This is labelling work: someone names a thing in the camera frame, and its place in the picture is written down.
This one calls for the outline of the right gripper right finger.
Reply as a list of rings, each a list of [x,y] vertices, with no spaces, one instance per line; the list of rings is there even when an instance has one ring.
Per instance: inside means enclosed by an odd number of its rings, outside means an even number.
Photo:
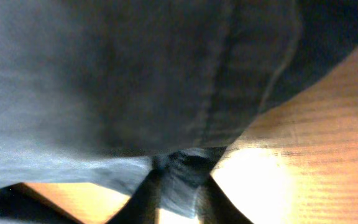
[[[196,213],[203,224],[253,224],[209,176],[199,188]]]

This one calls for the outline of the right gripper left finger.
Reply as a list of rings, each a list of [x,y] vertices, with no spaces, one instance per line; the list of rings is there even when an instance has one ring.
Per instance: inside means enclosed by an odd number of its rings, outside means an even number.
[[[161,185],[162,172],[152,170],[128,202],[106,224],[154,224]]]

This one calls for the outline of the dark blue shorts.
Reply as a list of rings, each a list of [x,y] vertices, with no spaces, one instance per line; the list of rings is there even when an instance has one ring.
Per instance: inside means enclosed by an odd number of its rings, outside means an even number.
[[[190,217],[224,151],[358,47],[358,1],[0,1],[0,222],[21,182],[93,182]]]

